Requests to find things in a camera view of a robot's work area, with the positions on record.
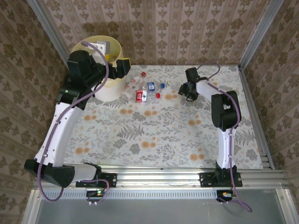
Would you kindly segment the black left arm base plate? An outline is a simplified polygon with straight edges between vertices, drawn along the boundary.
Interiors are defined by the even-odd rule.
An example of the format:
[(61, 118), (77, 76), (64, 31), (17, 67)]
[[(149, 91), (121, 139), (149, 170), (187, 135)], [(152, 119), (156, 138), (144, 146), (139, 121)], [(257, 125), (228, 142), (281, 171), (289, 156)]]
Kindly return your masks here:
[(116, 173), (102, 173), (96, 175), (92, 180), (76, 182), (77, 188), (115, 188), (117, 184)]

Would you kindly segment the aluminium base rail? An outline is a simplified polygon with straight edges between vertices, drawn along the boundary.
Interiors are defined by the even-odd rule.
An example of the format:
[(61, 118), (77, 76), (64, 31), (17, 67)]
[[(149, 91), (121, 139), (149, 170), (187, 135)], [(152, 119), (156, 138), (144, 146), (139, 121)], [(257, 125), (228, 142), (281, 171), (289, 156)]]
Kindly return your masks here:
[[(80, 163), (70, 163), (65, 165), (79, 165)], [(219, 189), (226, 190), (231, 187), (207, 187), (200, 186), (199, 173), (214, 172), (214, 169), (200, 168), (161, 168), (142, 166), (112, 166), (99, 165), (101, 173), (116, 173), (117, 184), (111, 189)], [(232, 186), (237, 189), (285, 189), (287, 181), (280, 170), (245, 170), (237, 171), (237, 177), (232, 177)], [(44, 190), (50, 188), (61, 188), (43, 180), (37, 180), (36, 186)], [(72, 182), (68, 187), (76, 187), (76, 182)]]

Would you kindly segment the black controller box orange plug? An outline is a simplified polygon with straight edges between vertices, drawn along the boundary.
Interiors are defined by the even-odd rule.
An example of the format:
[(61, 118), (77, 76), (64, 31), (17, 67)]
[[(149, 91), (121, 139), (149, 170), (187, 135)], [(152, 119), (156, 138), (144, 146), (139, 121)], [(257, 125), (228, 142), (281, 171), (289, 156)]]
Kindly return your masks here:
[(217, 190), (216, 193), (218, 202), (229, 202), (236, 198), (232, 190)]

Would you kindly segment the black controller box green light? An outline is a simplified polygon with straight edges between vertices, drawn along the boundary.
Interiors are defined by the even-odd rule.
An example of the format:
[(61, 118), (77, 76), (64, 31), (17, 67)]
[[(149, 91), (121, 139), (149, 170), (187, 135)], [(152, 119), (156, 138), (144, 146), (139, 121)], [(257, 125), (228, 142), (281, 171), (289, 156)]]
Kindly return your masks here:
[(86, 191), (86, 198), (87, 199), (100, 199), (104, 196), (105, 190), (103, 189), (96, 189), (96, 190), (87, 190)]

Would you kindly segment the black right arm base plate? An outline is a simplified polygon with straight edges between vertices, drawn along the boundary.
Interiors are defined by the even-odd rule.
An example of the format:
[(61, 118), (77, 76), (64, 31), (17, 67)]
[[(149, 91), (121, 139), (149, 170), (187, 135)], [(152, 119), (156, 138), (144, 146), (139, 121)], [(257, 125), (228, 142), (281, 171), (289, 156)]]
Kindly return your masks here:
[(232, 179), (229, 169), (224, 170), (224, 172), (208, 172), (199, 173), (200, 186), (203, 188), (207, 187), (231, 187)]

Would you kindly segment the grey metal platform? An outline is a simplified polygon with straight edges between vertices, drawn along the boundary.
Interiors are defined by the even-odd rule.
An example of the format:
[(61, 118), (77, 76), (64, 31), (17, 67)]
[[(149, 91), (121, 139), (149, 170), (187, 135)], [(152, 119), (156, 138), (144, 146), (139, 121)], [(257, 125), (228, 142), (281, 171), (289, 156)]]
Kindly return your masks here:
[(49, 203), (33, 190), (21, 224), (299, 224), (288, 189), (247, 189), (239, 193), (251, 212), (237, 202), (192, 197), (124, 197), (89, 205), (73, 196)]

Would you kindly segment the white plastic waste bin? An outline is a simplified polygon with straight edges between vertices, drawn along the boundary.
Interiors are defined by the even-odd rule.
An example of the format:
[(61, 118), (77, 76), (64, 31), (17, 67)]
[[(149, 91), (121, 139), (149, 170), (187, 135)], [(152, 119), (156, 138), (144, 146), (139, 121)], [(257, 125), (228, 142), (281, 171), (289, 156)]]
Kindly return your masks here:
[(109, 102), (118, 99), (125, 89), (127, 82), (127, 75), (124, 78), (118, 78), (116, 67), (113, 67), (110, 63), (108, 66), (108, 79), (105, 82), (105, 85), (94, 94), (98, 100), (103, 102)]

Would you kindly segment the aluminium table side rail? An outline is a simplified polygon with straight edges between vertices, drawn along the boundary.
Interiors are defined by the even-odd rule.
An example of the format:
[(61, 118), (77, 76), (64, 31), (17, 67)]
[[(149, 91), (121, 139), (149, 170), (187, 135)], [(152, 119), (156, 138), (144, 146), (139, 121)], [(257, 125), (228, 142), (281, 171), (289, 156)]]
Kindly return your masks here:
[(251, 121), (252, 121), (252, 125), (253, 125), (253, 129), (254, 129), (254, 133), (255, 133), (255, 137), (256, 137), (256, 141), (257, 141), (257, 145), (258, 148), (261, 150), (261, 154), (264, 154), (264, 157), (267, 157), (267, 166), (264, 166), (264, 168), (269, 168), (271, 170), (276, 170), (273, 158), (271, 156), (271, 152), (269, 150), (268, 147), (268, 143), (265, 137), (265, 134), (263, 132), (263, 128), (257, 113), (257, 109), (250, 91), (250, 87), (249, 84), (247, 82), (244, 70), (242, 69), (242, 67), (240, 65), (238, 65), (238, 70), (239, 70), (239, 75), (240, 75), (240, 79), (241, 79), (241, 83), (243, 86), (243, 90), (244, 90), (244, 94), (245, 94), (245, 98), (247, 101), (247, 105), (248, 105), (248, 109), (249, 109), (249, 113), (250, 113), (250, 117), (251, 117)]

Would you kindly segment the aluminium frame post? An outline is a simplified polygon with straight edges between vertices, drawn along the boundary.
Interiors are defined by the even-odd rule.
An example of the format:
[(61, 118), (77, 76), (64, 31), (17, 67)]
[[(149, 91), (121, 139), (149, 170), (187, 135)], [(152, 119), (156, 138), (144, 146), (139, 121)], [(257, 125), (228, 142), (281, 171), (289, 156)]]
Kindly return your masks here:
[(53, 43), (55, 49), (59, 53), (61, 59), (65, 64), (67, 64), (67, 60), (69, 58), (69, 49), (65, 45), (59, 29), (56, 27), (54, 20), (51, 18), (50, 13), (47, 12), (46, 5), (40, 0), (27, 0), (29, 5), (31, 6), (33, 12), (37, 16), (40, 21), (42, 27)]
[(268, 31), (283, 2), (284, 0), (270, 0), (269, 5), (267, 6), (249, 44), (244, 51), (243, 56), (241, 57), (241, 60), (239, 62), (240, 69), (245, 70), (245, 68), (249, 64), (252, 56), (256, 52), (257, 47)]

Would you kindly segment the clear bottle red print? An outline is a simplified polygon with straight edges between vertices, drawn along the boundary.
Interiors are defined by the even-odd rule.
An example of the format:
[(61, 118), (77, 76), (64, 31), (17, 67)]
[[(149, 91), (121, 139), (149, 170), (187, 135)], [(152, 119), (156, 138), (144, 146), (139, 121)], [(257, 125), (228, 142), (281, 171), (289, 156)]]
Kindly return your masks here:
[(121, 98), (130, 100), (135, 97), (136, 92), (145, 88), (146, 73), (142, 72), (139, 76), (134, 77), (125, 87), (122, 92)]

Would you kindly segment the yellow plastic bin liner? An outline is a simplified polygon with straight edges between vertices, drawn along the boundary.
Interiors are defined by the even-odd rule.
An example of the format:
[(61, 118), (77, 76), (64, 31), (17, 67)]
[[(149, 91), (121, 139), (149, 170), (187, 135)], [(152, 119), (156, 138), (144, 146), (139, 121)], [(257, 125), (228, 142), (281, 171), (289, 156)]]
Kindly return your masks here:
[[(116, 61), (119, 58), (123, 58), (123, 50), (122, 50), (122, 46), (121, 44), (114, 38), (110, 37), (110, 36), (106, 36), (106, 35), (94, 35), (94, 36), (90, 36), (88, 38), (83, 39), (82, 41), (86, 41), (86, 42), (97, 42), (97, 41), (108, 41), (110, 42), (110, 56), (112, 57), (112, 59), (107, 60), (108, 63), (112, 64), (113, 67), (117, 67), (116, 65)], [(100, 63), (102, 65), (104, 65), (104, 61), (101, 58), (101, 56), (95, 52), (95, 50), (91, 49), (91, 48), (87, 48), (85, 46), (83, 46), (81, 44), (82, 41), (79, 41), (72, 49), (71, 53), (77, 50), (85, 50), (89, 53), (89, 55), (92, 55), (95, 62)]]

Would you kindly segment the clear bottle red white label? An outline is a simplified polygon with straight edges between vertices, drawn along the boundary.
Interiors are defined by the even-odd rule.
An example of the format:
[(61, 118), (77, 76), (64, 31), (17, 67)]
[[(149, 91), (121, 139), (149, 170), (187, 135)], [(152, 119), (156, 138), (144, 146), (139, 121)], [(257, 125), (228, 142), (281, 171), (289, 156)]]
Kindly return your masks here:
[(161, 93), (146, 91), (146, 90), (138, 90), (136, 91), (135, 102), (150, 102), (161, 98)]

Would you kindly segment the clear bottle blue white label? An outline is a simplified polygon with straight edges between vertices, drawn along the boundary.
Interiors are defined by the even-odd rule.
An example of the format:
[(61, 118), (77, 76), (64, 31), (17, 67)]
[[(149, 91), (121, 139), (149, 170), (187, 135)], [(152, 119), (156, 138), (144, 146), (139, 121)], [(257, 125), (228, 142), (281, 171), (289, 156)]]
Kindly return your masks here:
[(164, 83), (159, 83), (159, 82), (144, 82), (141, 83), (141, 90), (146, 90), (146, 91), (161, 91), (162, 89), (165, 88)]

